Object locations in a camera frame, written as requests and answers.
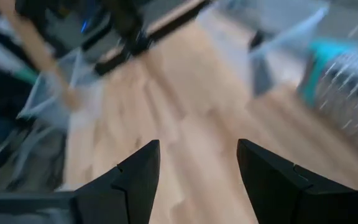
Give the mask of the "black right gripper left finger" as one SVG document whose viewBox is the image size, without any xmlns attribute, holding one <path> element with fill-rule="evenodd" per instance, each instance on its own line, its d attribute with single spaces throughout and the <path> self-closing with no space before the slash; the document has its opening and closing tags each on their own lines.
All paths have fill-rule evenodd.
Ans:
<svg viewBox="0 0 358 224">
<path fill-rule="evenodd" d="M 148 224 L 159 175 L 160 141 L 154 139 L 75 191 L 75 222 Z"/>
</svg>

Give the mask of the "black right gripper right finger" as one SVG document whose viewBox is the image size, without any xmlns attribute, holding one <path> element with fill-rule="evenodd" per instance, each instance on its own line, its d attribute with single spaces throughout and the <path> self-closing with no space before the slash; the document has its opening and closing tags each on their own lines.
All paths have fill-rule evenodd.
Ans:
<svg viewBox="0 0 358 224">
<path fill-rule="evenodd" d="M 237 142 L 241 178 L 259 223 L 301 223 L 303 194 L 352 192 L 248 140 Z"/>
</svg>

